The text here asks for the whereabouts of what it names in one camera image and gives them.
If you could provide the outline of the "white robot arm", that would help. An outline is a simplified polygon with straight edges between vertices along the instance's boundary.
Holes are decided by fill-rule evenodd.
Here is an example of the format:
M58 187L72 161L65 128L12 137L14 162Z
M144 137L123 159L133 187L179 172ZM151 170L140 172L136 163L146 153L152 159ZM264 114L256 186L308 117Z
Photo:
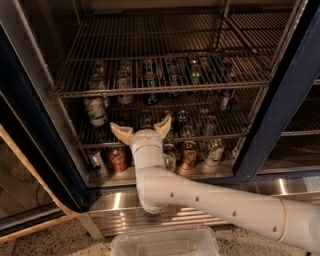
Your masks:
M130 147L136 188L145 211L158 214L168 205L188 206L261 236L320 253L320 206L195 182L165 167L163 139L171 117L151 129L110 124Z

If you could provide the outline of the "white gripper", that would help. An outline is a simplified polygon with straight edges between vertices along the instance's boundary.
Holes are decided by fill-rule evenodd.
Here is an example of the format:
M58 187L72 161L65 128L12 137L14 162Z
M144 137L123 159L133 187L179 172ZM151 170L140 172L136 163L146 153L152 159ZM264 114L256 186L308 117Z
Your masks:
M119 126L111 122L112 133L131 150L138 150L144 146L162 146L162 138L165 138L171 128L171 115L167 114L163 121L154 125L154 130L145 129L134 133L132 127Z

